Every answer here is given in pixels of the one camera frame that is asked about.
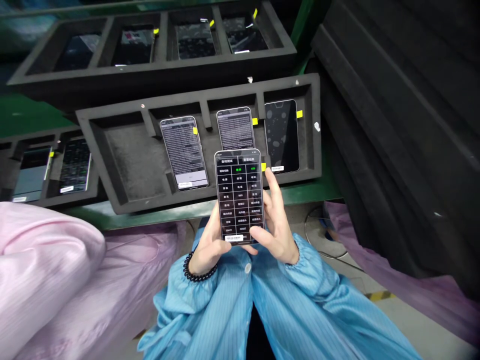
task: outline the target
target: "floor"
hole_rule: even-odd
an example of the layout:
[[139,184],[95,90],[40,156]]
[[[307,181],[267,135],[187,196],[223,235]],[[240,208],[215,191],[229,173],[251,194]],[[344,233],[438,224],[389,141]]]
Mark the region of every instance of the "floor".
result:
[[[341,244],[329,241],[325,238],[325,231],[320,226],[318,219],[310,217],[306,222],[306,226],[304,225],[307,213],[318,205],[318,203],[310,203],[288,206],[285,210],[290,228],[292,232],[298,233],[303,237],[307,234],[312,245],[318,250],[322,250],[333,256],[339,256],[344,253],[345,248]],[[192,219],[190,220],[190,223],[196,231],[200,219]],[[194,232],[188,225],[186,241],[181,251],[182,254],[187,254],[191,251],[193,240]],[[355,268],[334,259],[324,258],[324,260],[339,274],[343,274],[350,278],[353,285],[364,294],[385,290],[385,288],[370,276]],[[342,257],[342,260],[357,266],[348,254]],[[436,322],[430,320],[399,298],[384,299],[375,302],[375,304],[397,325],[413,347],[418,351],[420,356],[425,360],[472,359],[476,353],[476,350],[472,345],[445,330]],[[106,360],[142,359],[142,355],[136,352],[137,343],[138,340],[131,341],[126,344],[125,348],[119,351],[118,354],[112,354],[112,356],[108,357]]]

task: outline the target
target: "phone test app screen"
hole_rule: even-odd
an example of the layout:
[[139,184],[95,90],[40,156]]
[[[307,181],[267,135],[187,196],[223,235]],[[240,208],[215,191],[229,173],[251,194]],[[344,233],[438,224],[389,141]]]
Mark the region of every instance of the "phone test app screen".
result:
[[216,158],[221,237],[254,240],[250,227],[264,227],[260,154]]

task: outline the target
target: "sleeve cuff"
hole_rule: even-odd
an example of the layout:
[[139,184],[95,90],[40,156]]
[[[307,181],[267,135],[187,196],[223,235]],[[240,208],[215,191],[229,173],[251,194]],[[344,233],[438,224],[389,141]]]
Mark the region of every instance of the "sleeve cuff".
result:
[[293,234],[293,240],[298,247],[298,262],[290,265],[279,261],[280,271],[310,297],[334,286],[338,275],[322,261],[318,251],[297,233]]
[[183,268],[186,257],[182,256],[170,268],[165,307],[172,312],[195,314],[209,303],[217,288],[219,270],[204,281],[188,280]]

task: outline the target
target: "hand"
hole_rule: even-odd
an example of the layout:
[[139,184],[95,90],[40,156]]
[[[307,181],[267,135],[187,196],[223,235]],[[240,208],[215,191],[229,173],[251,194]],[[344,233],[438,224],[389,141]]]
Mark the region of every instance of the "hand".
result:
[[[219,202],[217,201],[210,215],[210,220],[205,226],[198,246],[193,253],[188,270],[192,275],[204,275],[208,273],[219,261],[220,256],[228,253],[232,244],[222,240],[220,228]],[[242,245],[247,252],[257,255],[259,252],[250,245]]]
[[295,265],[299,261],[300,253],[290,230],[279,183],[270,168],[265,170],[265,176],[270,186],[271,197],[263,190],[263,205],[266,225],[270,232],[261,227],[252,226],[250,234],[266,247],[275,259],[284,264]]

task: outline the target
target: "person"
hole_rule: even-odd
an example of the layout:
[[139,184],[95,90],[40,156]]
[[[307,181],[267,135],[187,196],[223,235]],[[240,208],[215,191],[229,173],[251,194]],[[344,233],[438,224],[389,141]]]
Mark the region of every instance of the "person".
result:
[[153,298],[157,324],[138,343],[144,359],[420,359],[378,307],[292,234],[275,176],[269,168],[265,176],[270,232],[253,226],[259,244],[232,247],[220,240],[215,205],[193,254],[172,265]]

